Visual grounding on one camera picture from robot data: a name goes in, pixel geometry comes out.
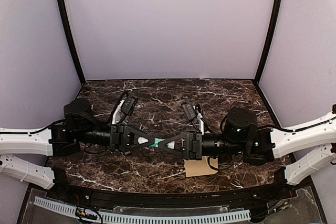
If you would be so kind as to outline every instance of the cable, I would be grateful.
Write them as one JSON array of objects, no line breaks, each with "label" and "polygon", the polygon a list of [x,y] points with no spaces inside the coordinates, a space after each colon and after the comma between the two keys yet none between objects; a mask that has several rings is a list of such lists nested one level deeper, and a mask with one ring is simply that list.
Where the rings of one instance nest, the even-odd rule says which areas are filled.
[{"label": "cable", "polygon": [[293,130],[284,129],[284,128],[281,128],[279,126],[275,126],[275,125],[272,125],[272,124],[260,126],[260,127],[258,127],[258,130],[260,131],[260,130],[263,130],[263,129],[266,129],[266,128],[274,128],[274,129],[284,131],[284,132],[293,132]]},{"label": "cable", "polygon": [[251,216],[251,218],[256,218],[256,217],[259,217],[259,216],[261,216],[260,218],[262,218],[263,214],[267,213],[269,210],[271,210],[273,207],[275,207],[276,204],[279,203],[280,201],[281,201],[281,199],[278,200],[277,202],[275,202],[273,205],[271,205],[270,207],[268,207],[265,211],[261,212],[260,214]]},{"label": "cable", "polygon": [[90,144],[89,146],[85,147],[84,152],[87,153],[87,154],[96,155],[96,154],[102,154],[102,153],[104,153],[105,151],[108,150],[108,147],[107,147],[107,146],[103,146],[103,147],[104,147],[103,150],[101,150],[101,151],[99,151],[99,152],[91,152],[91,151],[88,151],[88,149],[89,149],[91,146],[93,146],[93,144]]},{"label": "cable", "polygon": [[198,132],[200,131],[199,128],[197,128],[196,124],[194,121],[191,121],[191,124],[194,126],[195,130],[197,130]]},{"label": "cable", "polygon": [[211,156],[208,157],[208,166],[209,166],[212,170],[219,171],[218,168],[216,168],[216,167],[214,167],[214,166],[212,166],[212,165],[210,164],[210,158],[211,158]]},{"label": "cable", "polygon": [[93,208],[88,208],[88,207],[84,207],[84,206],[80,206],[80,205],[76,205],[75,217],[76,217],[77,221],[79,221],[80,223],[83,223],[83,224],[93,224],[93,223],[96,222],[96,220],[93,220],[93,221],[83,220],[82,216],[85,217],[85,215],[88,215],[88,213],[86,213],[86,210],[91,210],[92,212],[94,212],[97,215],[96,220],[99,217],[100,224],[103,224],[103,218],[102,218],[102,216],[100,215],[100,213],[98,211],[96,211]]},{"label": "cable", "polygon": [[209,131],[210,133],[213,133],[213,131],[210,129],[210,127],[208,126],[207,122],[204,120],[204,118],[201,118],[201,120],[204,123],[204,127],[205,127],[205,132]]},{"label": "cable", "polygon": [[335,119],[336,119],[336,116],[334,116],[333,118],[331,118],[329,120],[325,120],[323,122],[312,124],[312,125],[309,125],[309,126],[306,126],[306,127],[298,128],[296,130],[284,129],[284,128],[281,128],[281,127],[278,127],[278,126],[275,126],[275,125],[270,125],[270,124],[258,127],[258,130],[262,130],[262,129],[265,129],[265,128],[275,128],[275,129],[280,130],[280,131],[294,133],[294,132],[304,131],[304,130],[307,130],[307,129],[310,129],[310,128],[313,128],[313,127],[316,127],[316,126],[319,126],[319,125],[322,125],[322,124],[325,124],[325,123],[329,123],[330,121],[333,121]]},{"label": "cable", "polygon": [[126,117],[127,117],[127,114],[124,114],[117,124],[121,124],[126,119]]},{"label": "cable", "polygon": [[231,168],[231,167],[233,166],[233,162],[231,161],[231,164],[230,164],[228,167],[225,167],[225,168],[222,168],[222,169],[216,168],[216,167],[214,167],[214,166],[212,166],[212,165],[210,164],[210,158],[211,158],[211,156],[208,157],[207,162],[208,162],[208,166],[209,166],[212,170],[216,170],[216,171],[227,170],[227,169],[229,169],[229,168]]},{"label": "cable", "polygon": [[202,108],[200,106],[200,104],[196,104],[195,105],[195,109],[198,113],[200,113],[202,115],[202,118],[200,118],[203,123],[204,123],[204,127],[205,127],[205,132],[209,131],[210,133],[213,133],[213,131],[210,129],[210,127],[208,126],[208,123],[206,122],[206,120],[204,119],[204,114],[203,114],[203,111],[202,111]]},{"label": "cable", "polygon": [[279,211],[282,211],[284,209],[286,209],[288,207],[288,202],[290,202],[292,199],[293,199],[293,193],[291,191],[289,191],[289,194],[290,194],[290,198],[289,200],[285,201],[284,203],[282,203],[280,206],[278,207],[275,207],[282,199],[279,199],[277,202],[275,202],[272,206],[270,206],[267,210],[261,212],[260,214],[257,214],[257,215],[254,215],[254,216],[251,216],[251,218],[256,218],[256,217],[259,217],[259,218],[266,218],[272,214],[275,214],[276,212],[279,212]]},{"label": "cable", "polygon": [[33,134],[37,134],[37,133],[40,133],[46,129],[48,129],[49,127],[51,126],[54,126],[55,124],[58,124],[58,123],[62,123],[64,122],[65,120],[64,119],[61,119],[61,120],[58,120],[58,121],[54,121],[52,123],[50,123],[48,126],[38,130],[38,131],[32,131],[32,132],[8,132],[8,131],[2,131],[0,132],[0,134],[19,134],[19,135],[33,135]]}]

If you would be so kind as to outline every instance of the white plastic bracket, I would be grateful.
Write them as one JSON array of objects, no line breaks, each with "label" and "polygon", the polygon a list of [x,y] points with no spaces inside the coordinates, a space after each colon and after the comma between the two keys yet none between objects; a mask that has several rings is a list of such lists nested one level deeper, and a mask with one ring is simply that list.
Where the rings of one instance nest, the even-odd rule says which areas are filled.
[{"label": "white plastic bracket", "polygon": [[272,143],[275,144],[274,158],[321,144],[336,143],[336,120],[331,121],[331,118],[335,116],[336,114],[330,112],[319,119],[288,128],[294,130],[327,121],[304,131],[289,133],[273,129],[270,136]]},{"label": "white plastic bracket", "polygon": [[120,103],[117,106],[116,111],[114,112],[112,116],[112,124],[117,124],[121,119],[121,106],[123,105],[125,100],[121,100]]},{"label": "white plastic bracket", "polygon": [[287,184],[293,186],[299,184],[304,178],[321,169],[326,163],[336,159],[336,153],[331,152],[331,149],[331,144],[319,145],[300,160],[287,165],[285,169]]},{"label": "white plastic bracket", "polygon": [[[0,128],[1,132],[34,132],[34,130],[17,130]],[[45,129],[36,134],[0,134],[0,155],[2,154],[40,154],[52,156],[51,130]]]},{"label": "white plastic bracket", "polygon": [[50,167],[35,165],[11,154],[0,156],[1,173],[44,189],[51,189],[54,185],[55,176]]}]

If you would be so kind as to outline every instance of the black metal frame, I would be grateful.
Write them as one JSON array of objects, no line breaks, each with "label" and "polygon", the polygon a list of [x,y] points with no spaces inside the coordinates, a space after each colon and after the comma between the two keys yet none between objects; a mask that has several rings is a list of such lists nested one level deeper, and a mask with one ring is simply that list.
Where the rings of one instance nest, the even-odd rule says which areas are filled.
[{"label": "black metal frame", "polygon": [[254,81],[257,84],[259,84],[261,76],[263,75],[263,71],[264,71],[265,64],[266,64],[266,61],[267,61],[267,57],[268,57],[268,54],[269,54],[269,49],[270,49],[271,44],[272,44],[272,39],[273,39],[274,31],[275,31],[275,26],[277,24],[278,14],[279,14],[279,10],[280,10],[280,4],[281,4],[281,0],[274,0],[271,19],[270,19],[269,26],[268,26],[268,31],[267,31],[267,36],[266,36],[263,52],[261,53],[261,58],[260,58],[258,70],[257,70],[256,76],[254,78]]},{"label": "black metal frame", "polygon": [[68,19],[68,15],[67,15],[67,10],[66,10],[66,6],[65,6],[65,1],[64,0],[57,0],[58,3],[58,8],[59,8],[59,13],[61,16],[61,20],[63,23],[63,29],[64,29],[64,33],[65,36],[67,38],[67,42],[68,42],[68,46],[69,46],[69,50],[71,53],[71,57],[73,60],[73,64],[75,65],[75,69],[77,72],[77,76],[78,79],[80,81],[80,83],[83,85],[86,80],[84,77],[84,73],[82,70],[82,67],[80,65],[80,61],[78,58],[78,54],[76,51],[76,46],[75,46],[75,42],[74,42],[74,38],[72,37],[72,33],[71,33],[71,28],[70,28],[70,24],[69,24],[69,19]]}]

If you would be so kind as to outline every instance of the white wall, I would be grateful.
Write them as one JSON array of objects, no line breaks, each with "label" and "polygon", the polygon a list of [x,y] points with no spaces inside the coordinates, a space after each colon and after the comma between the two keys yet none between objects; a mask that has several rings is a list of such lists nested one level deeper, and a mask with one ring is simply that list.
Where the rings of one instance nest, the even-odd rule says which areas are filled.
[{"label": "white wall", "polygon": [[[336,103],[336,0],[282,0],[260,86],[282,126],[313,120]],[[296,153],[302,157],[306,152]],[[336,169],[312,175],[336,223]]]},{"label": "white wall", "polygon": [[[0,0],[0,126],[29,129],[61,119],[79,88],[57,0]],[[0,175],[0,224],[16,223],[26,188]]]},{"label": "white wall", "polygon": [[87,79],[254,78],[273,0],[66,0]]}]

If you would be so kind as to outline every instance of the dark marble surface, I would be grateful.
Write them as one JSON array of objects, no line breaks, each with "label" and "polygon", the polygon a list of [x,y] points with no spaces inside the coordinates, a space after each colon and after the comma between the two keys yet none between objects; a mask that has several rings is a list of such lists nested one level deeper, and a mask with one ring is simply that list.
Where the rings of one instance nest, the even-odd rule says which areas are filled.
[{"label": "dark marble surface", "polygon": [[[200,103],[209,126],[219,133],[223,116],[232,107],[248,108],[258,115],[258,124],[272,120],[249,80],[120,80],[89,81],[79,97],[92,104],[94,115],[106,120],[122,91],[139,98],[136,110],[126,123],[151,136],[168,138],[192,131],[185,121],[181,102]],[[99,151],[93,146],[90,150]],[[183,160],[157,148],[142,148],[130,155],[106,151],[90,155],[84,151],[69,157],[51,157],[47,166],[63,168],[71,184],[131,193],[203,193],[270,184],[280,167],[290,164],[285,156],[263,166],[242,162],[242,156],[220,160],[219,174],[185,177]]]}]

